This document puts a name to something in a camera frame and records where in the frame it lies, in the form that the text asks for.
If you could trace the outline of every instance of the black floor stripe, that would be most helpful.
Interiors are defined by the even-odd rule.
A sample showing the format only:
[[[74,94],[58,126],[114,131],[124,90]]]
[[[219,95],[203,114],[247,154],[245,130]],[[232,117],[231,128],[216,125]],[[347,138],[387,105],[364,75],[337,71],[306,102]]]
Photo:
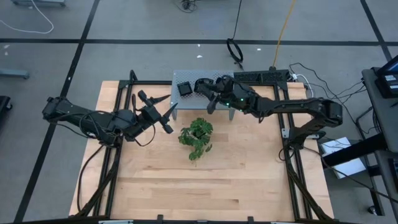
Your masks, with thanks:
[[[277,40],[234,40],[237,44],[276,45]],[[226,40],[121,40],[121,39],[88,39],[86,44],[226,44]],[[378,46],[377,41],[317,41],[317,40],[283,40],[281,45],[308,46]]]
[[[73,80],[73,76],[75,74],[77,65],[79,63],[79,59],[80,59],[81,53],[83,51],[83,47],[85,45],[85,41],[87,39],[88,32],[90,31],[91,25],[93,23],[95,12],[97,11],[99,3],[100,3],[100,0],[95,0],[95,2],[93,4],[93,7],[91,8],[90,15],[88,16],[85,29],[83,30],[83,33],[81,35],[81,38],[80,38],[80,41],[79,41],[79,45],[78,45],[78,47],[76,49],[75,56],[73,57],[73,60],[72,60],[72,64],[70,65],[67,78],[65,79],[65,83],[63,84],[62,91],[61,91],[61,96],[67,96],[67,94],[68,94],[68,90],[70,88],[70,84],[71,84],[71,82]]]
[[[45,134],[44,141],[42,147],[40,148],[39,155],[37,156],[37,160],[35,166],[33,168],[32,174],[30,175],[29,181],[26,185],[26,189],[24,192],[24,196],[22,196],[21,203],[19,204],[17,213],[15,215],[14,223],[20,223],[23,221],[27,207],[30,202],[30,198],[32,197],[33,191],[35,189],[37,179],[39,179],[40,171],[42,170],[45,156],[47,155],[47,151],[49,150],[52,136],[55,131],[55,124],[50,124],[47,133]]]
[[[386,42],[387,46],[398,46],[398,42]]]
[[[373,32],[376,35],[377,40],[380,43],[381,49],[384,53],[384,56],[386,57],[387,61],[390,61],[392,59],[390,51],[388,50],[388,47],[383,39],[383,36],[381,35],[379,28],[377,27],[376,21],[373,18],[373,15],[371,13],[371,10],[370,10],[368,4],[366,3],[365,0],[361,0],[361,4],[362,4],[363,9],[365,10],[366,16],[368,17],[370,24],[372,26]]]
[[[100,2],[100,0],[95,0],[93,7],[91,8],[90,15],[88,16],[88,20],[86,22],[85,29],[81,35],[81,39],[79,41],[79,45],[76,50],[76,54],[72,60],[72,64],[70,66],[68,76],[65,80],[64,86],[61,91],[62,96],[66,96],[66,94],[68,93],[70,82],[72,80],[73,74],[75,73],[76,66],[77,66],[77,63],[78,63],[80,55],[81,55],[81,51],[83,50],[84,40],[87,38],[87,35],[90,30],[91,24],[93,22],[94,15],[97,10],[99,2]],[[55,132],[55,127],[56,127],[56,125],[51,124],[47,130],[45,137],[44,137],[44,141],[43,141],[42,147],[40,148],[39,155],[37,156],[35,166],[33,168],[32,174],[30,175],[24,195],[22,196],[21,203],[19,204],[18,211],[17,211],[15,219],[14,219],[14,223],[22,222],[25,217],[25,213],[26,213],[27,207],[29,206],[29,202],[32,197],[32,194],[34,192],[34,189],[35,189],[35,186],[37,183],[37,179],[39,178],[40,171],[42,170],[43,163],[44,163],[45,157],[47,155],[47,151],[49,150],[50,143],[51,143],[52,137]]]
[[[28,43],[28,44],[78,44],[80,39],[25,39],[3,38],[0,43]]]
[[[235,40],[243,45],[276,45],[277,40]],[[28,44],[79,44],[80,39],[0,39],[0,43]],[[226,40],[127,40],[85,39],[84,44],[225,44]],[[282,40],[281,45],[303,46],[378,46],[378,41],[327,41],[327,40]],[[387,46],[398,46],[398,42],[385,42]]]

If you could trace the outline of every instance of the wooden tabletop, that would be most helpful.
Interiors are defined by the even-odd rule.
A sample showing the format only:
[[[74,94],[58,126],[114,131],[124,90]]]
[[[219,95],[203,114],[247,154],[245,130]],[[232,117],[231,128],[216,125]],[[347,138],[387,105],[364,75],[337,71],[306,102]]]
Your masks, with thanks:
[[[112,111],[117,87],[118,82],[102,83],[97,110]],[[144,90],[148,96],[159,97],[170,94],[170,87],[135,85],[133,93]],[[290,99],[306,97],[302,83],[288,83],[288,87]],[[254,89],[261,96],[274,99],[272,87]],[[139,100],[137,103],[138,108],[142,106]],[[170,100],[156,106],[161,114],[169,107]],[[210,140],[213,148],[192,162],[188,159],[191,148],[181,145],[177,137],[182,128],[198,117],[213,124]],[[296,126],[310,119],[308,114],[294,114]],[[289,127],[287,116],[284,121]],[[161,214],[165,220],[245,221],[253,216],[255,221],[294,221],[285,164],[278,159],[282,141],[276,114],[258,124],[258,119],[238,111],[232,121],[228,119],[228,111],[215,111],[212,115],[206,111],[179,111],[177,120],[171,120],[169,125],[174,129],[172,134],[166,134],[157,123],[155,138],[146,147],[135,142],[123,143],[111,218],[154,220]],[[144,144],[153,134],[150,128],[137,139]],[[98,146],[97,141],[88,140],[83,163]],[[306,140],[305,146],[318,150],[314,140]],[[98,186],[103,157],[104,150],[86,167],[82,205]],[[319,156],[301,150],[301,157],[308,191],[325,213],[333,217]],[[102,214],[107,195],[105,190]],[[301,217],[305,217],[302,197],[297,195]],[[75,193],[70,214],[76,212]]]

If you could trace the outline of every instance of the potted plant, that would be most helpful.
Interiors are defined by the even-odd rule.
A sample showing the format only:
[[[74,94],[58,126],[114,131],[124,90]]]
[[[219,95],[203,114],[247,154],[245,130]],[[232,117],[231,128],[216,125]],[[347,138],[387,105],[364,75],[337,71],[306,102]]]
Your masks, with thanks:
[[[178,140],[186,146],[193,146],[195,150],[189,154],[191,161],[199,159],[204,152],[210,151],[213,146],[210,142],[210,136],[213,132],[213,125],[203,118],[197,118],[192,121],[189,128],[181,129],[181,135]]]

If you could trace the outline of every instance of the computer screen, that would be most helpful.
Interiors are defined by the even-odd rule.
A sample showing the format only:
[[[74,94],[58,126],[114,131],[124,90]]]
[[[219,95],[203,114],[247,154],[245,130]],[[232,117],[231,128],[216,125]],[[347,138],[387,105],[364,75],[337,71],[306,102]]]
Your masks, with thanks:
[[[398,62],[392,64],[389,68],[387,68],[387,71],[396,71],[396,72],[398,72]]]

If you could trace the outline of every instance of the yellow cable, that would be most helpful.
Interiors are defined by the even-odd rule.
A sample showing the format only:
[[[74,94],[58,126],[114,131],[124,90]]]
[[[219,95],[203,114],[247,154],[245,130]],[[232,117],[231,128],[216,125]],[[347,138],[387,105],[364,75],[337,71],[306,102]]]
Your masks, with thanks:
[[[282,27],[282,30],[281,30],[281,32],[280,32],[279,39],[278,39],[278,44],[276,45],[274,63],[272,64],[273,67],[275,67],[276,58],[278,57],[278,50],[279,50],[280,40],[281,40],[281,38],[282,38],[282,35],[284,34],[284,30],[285,30],[287,21],[289,20],[289,17],[290,17],[290,15],[291,15],[292,11],[293,11],[293,7],[294,7],[294,4],[295,4],[295,3],[296,3],[296,0],[293,0],[293,1],[292,1],[292,5],[290,6],[290,9],[289,9],[289,13],[287,14],[287,17],[286,17],[286,20],[285,20],[285,24],[284,24],[284,26]]]

